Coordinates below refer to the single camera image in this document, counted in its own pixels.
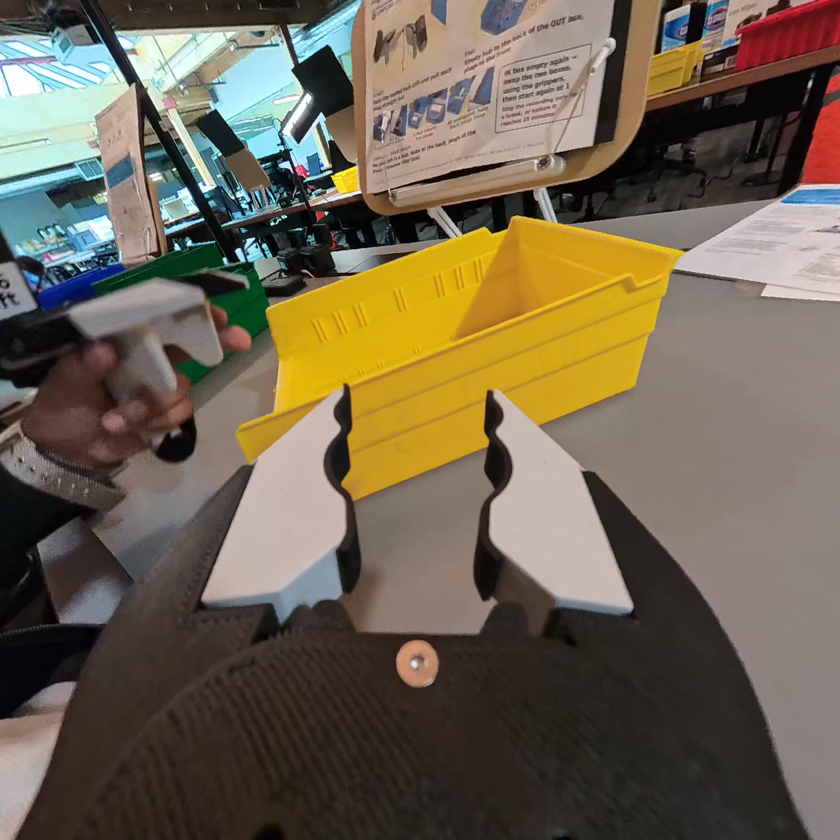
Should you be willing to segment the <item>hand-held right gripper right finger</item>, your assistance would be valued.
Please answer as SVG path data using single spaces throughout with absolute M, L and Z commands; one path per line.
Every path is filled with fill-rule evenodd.
M 486 394 L 484 473 L 473 560 L 484 602 L 630 617 L 634 602 L 580 463 L 499 390 Z

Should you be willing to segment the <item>person's left forearm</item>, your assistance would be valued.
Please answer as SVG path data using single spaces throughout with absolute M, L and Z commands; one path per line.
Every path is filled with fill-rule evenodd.
M 73 519 L 91 510 L 27 486 L 1 468 L 1 586 L 20 582 L 27 552 Z

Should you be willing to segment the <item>person's left hand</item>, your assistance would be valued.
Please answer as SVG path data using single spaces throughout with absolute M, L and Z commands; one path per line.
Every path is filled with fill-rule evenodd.
M 109 377 L 118 366 L 118 352 L 109 341 L 68 352 L 22 415 L 24 434 L 43 454 L 59 461 L 113 467 L 193 417 L 191 385 L 182 373 L 171 392 L 144 392 L 123 404 L 115 402 Z

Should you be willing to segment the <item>wooden workbench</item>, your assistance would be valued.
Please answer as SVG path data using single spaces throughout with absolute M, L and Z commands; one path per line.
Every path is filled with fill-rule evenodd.
M 828 82 L 839 61 L 839 46 L 708 79 L 647 100 L 635 142 L 675 144 L 688 137 L 777 116 L 797 115 L 777 196 L 802 175 Z
M 313 212 L 315 214 L 326 214 L 337 207 L 350 205 L 354 203 L 364 203 L 361 190 L 353 192 L 341 193 L 338 190 L 332 189 L 312 199 L 309 204 L 298 203 L 288 206 L 272 205 L 258 212 L 248 213 L 247 215 L 236 217 L 224 223 L 220 223 L 221 228 L 226 232 L 238 231 L 241 232 L 247 228 L 254 226 L 268 225 L 276 219 L 286 217 L 294 217 L 300 214 Z M 209 227 L 206 221 L 199 217 L 197 220 L 191 222 L 182 222 L 164 228 L 166 242 L 168 246 L 173 248 L 175 243 L 179 240 L 186 240 L 193 235 L 201 233 L 208 233 L 214 241 L 212 233 L 209 232 Z

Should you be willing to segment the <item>silver mesh wristwatch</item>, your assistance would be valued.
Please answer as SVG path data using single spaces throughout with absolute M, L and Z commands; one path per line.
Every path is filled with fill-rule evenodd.
M 29 490 L 91 511 L 107 512 L 126 494 L 113 482 L 113 473 L 94 475 L 89 468 L 48 457 L 25 435 L 21 423 L 1 434 L 2 469 Z

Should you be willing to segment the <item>black and brown panel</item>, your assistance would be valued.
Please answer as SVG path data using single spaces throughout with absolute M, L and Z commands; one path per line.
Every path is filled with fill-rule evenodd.
M 227 168 L 248 193 L 271 188 L 262 165 L 217 110 L 204 114 L 196 121 L 196 126 L 219 150 Z

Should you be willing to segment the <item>black pole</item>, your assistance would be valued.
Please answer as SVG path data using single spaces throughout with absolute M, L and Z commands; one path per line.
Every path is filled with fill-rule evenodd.
M 226 260 L 231 263 L 238 262 L 238 254 L 233 242 L 218 222 L 214 210 L 198 185 L 198 181 L 190 165 L 186 162 L 177 142 L 173 140 L 170 132 L 163 125 L 158 108 L 152 101 L 140 76 L 131 64 L 130 58 L 119 42 L 119 37 L 112 28 L 102 6 L 98 1 L 80 1 L 80 7 L 95 28 L 101 42 L 106 46 L 111 58 L 114 59 L 117 68 L 122 73 L 126 82 L 137 88 L 141 110 L 146 122 L 151 126 L 155 136 L 181 177 L 185 188 L 191 194 L 194 204 L 210 234 L 216 241 L 217 246 Z

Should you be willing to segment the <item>black light bar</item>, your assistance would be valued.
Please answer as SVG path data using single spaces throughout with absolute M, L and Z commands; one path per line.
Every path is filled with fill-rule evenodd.
M 319 110 L 316 107 L 314 97 L 310 92 L 304 91 L 294 107 L 280 122 L 279 136 L 281 140 L 300 144 L 308 135 L 318 116 Z

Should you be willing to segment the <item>white document stand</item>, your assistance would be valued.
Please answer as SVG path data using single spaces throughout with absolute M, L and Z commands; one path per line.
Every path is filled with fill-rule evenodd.
M 547 187 L 540 187 L 532 191 L 532 198 L 539 208 L 539 214 L 546 222 L 557 224 L 558 218 L 553 209 L 550 195 Z M 441 206 L 431 206 L 426 210 L 435 223 L 440 226 L 446 237 L 456 238 L 463 235 L 455 222 L 447 215 L 446 211 Z

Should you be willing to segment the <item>person's dark green jacket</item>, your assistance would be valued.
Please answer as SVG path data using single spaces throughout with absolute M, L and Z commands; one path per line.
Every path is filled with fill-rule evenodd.
M 1 634 L 1 719 L 41 690 L 77 680 L 104 625 L 52 624 Z

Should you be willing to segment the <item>cardboard instruction board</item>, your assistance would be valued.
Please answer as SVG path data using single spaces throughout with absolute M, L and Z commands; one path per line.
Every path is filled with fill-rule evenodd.
M 356 150 L 378 214 L 583 182 L 644 116 L 660 2 L 365 1 Z

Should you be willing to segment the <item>person's cream sweater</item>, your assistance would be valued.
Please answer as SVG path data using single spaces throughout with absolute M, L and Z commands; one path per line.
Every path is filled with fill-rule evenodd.
M 2 839 L 15 839 L 35 800 L 75 687 L 48 686 L 1 720 Z

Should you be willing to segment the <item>white paper sheet blue border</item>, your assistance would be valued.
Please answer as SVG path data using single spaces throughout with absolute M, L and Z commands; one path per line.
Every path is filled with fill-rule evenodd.
M 839 185 L 798 185 L 687 251 L 676 270 L 747 281 L 765 298 L 839 301 Z

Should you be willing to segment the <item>orange plastic object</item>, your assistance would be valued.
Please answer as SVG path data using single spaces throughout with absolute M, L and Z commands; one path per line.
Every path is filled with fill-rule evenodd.
M 800 183 L 839 183 L 839 76 L 828 82 Z

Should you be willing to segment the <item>red plastic bin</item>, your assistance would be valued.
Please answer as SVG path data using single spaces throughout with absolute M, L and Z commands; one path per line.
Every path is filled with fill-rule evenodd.
M 839 2 L 787 7 L 740 30 L 736 72 L 803 56 L 839 44 Z

